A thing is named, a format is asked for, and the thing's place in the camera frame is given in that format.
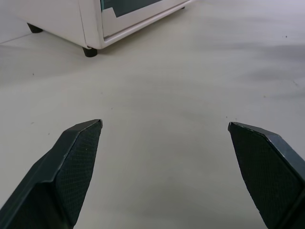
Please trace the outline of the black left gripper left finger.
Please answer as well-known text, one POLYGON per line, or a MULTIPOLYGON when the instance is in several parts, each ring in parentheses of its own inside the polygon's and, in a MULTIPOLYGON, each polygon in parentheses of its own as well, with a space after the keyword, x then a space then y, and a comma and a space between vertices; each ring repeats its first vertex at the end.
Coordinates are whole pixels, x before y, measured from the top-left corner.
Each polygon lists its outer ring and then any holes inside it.
POLYGON ((101 130, 101 119, 66 129, 0 208, 0 229, 73 229, 92 179, 101 130))

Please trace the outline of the glass oven door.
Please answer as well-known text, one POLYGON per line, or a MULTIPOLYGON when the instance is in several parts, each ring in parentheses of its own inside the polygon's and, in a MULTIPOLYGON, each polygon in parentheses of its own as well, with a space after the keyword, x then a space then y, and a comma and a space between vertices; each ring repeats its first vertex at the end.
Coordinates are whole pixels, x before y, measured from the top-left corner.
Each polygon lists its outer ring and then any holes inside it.
POLYGON ((115 13, 114 8, 104 9, 102 11, 102 31, 103 37, 110 37, 124 30, 135 28, 140 29, 140 25, 144 27, 154 21, 172 14, 193 0, 160 0, 156 3, 133 10, 122 16, 115 13))

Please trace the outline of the white toaster oven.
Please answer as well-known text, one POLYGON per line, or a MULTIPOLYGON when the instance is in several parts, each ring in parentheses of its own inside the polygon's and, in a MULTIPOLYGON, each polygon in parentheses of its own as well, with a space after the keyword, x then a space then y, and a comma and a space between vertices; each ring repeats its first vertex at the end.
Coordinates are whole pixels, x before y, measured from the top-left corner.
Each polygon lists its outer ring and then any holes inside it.
POLYGON ((47 31, 81 46, 86 57, 94 57, 99 50, 150 25, 140 25, 139 30, 133 27, 104 38, 104 9, 114 8, 115 13, 122 16, 158 1, 160 0, 10 0, 10 5, 12 11, 27 23, 32 33, 47 31))

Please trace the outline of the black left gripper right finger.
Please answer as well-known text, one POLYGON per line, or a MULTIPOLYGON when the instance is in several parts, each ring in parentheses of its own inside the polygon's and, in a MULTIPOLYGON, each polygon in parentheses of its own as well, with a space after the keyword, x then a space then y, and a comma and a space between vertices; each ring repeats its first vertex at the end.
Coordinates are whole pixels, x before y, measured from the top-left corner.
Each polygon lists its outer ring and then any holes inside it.
POLYGON ((278 134, 228 125, 246 188, 268 229, 305 229, 305 161, 278 134))

